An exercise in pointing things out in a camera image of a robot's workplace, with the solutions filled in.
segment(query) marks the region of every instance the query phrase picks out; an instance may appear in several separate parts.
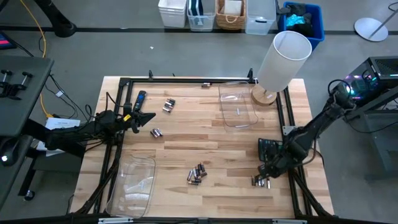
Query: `yellow cable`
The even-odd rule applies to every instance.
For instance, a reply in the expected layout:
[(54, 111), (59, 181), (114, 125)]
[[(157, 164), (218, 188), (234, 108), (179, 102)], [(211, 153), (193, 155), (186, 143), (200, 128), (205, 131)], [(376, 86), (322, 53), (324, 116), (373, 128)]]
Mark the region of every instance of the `yellow cable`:
[[(41, 28), (39, 22), (37, 22), (37, 19), (35, 18), (35, 16), (33, 16), (33, 14), (32, 14), (32, 12), (30, 11), (30, 9), (29, 9), (29, 8), (26, 6), (26, 4), (24, 3), (24, 1), (23, 1), (23, 0), (20, 0), (20, 2), (22, 3), (22, 5), (24, 5), (26, 11), (30, 14), (30, 16), (32, 17), (32, 19), (35, 21), (37, 27), (38, 27), (39, 30), (40, 30), (40, 33), (42, 34), (43, 43), (44, 43), (44, 49), (43, 49), (43, 56), (42, 56), (42, 57), (44, 58), (44, 57), (45, 57), (45, 53), (46, 53), (46, 51), (47, 51), (47, 41), (45, 40), (45, 36), (44, 36), (43, 30), (42, 30), (42, 28)], [(53, 116), (52, 116), (51, 114), (47, 113), (47, 111), (46, 111), (45, 108), (44, 108), (44, 104), (43, 104), (43, 94), (41, 94), (41, 93), (40, 93), (40, 104), (42, 105), (42, 110), (43, 110), (43, 112), (45, 113), (45, 116), (48, 117), (48, 118), (52, 118)]]

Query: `wicker basket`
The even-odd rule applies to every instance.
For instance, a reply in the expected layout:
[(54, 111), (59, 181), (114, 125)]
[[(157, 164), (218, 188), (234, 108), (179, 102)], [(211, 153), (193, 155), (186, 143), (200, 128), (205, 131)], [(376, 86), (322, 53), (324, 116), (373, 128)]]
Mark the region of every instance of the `wicker basket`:
[(240, 16), (221, 14), (225, 0), (216, 0), (216, 22), (222, 29), (239, 30), (243, 29), (246, 20), (246, 0), (242, 0), (242, 13)]

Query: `white storage bin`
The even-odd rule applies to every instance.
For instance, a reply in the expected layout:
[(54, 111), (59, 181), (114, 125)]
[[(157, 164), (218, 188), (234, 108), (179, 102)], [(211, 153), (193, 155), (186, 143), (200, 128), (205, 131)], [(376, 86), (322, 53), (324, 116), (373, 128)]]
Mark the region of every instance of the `white storage bin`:
[(187, 0), (160, 0), (158, 7), (164, 26), (185, 27)]
[(214, 18), (216, 16), (216, 5), (214, 0), (201, 0), (203, 16), (192, 16), (189, 9), (190, 0), (187, 0), (187, 16), (189, 26), (195, 32), (210, 32), (213, 30)]
[(247, 0), (246, 33), (267, 35), (276, 20), (275, 0)]

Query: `white lamp shade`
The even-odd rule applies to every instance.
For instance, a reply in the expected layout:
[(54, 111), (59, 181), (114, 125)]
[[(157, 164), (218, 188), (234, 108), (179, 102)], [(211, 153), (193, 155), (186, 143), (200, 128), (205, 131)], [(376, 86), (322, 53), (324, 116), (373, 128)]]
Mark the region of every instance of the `white lamp shade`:
[(302, 34), (294, 31), (278, 33), (257, 74), (260, 86), (267, 91), (282, 91), (311, 52), (311, 43)]

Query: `white paper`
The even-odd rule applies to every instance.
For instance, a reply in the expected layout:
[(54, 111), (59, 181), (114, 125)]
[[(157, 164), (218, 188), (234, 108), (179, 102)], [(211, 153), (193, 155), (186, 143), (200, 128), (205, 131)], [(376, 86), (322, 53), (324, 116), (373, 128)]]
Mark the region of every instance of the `white paper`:
[[(53, 130), (55, 128), (72, 128), (79, 125), (80, 120), (76, 119), (48, 118), (45, 127)], [(46, 151), (45, 156), (53, 156), (63, 153), (63, 151), (60, 149), (48, 151), (43, 142), (39, 142), (39, 144), (37, 145), (37, 150)]]

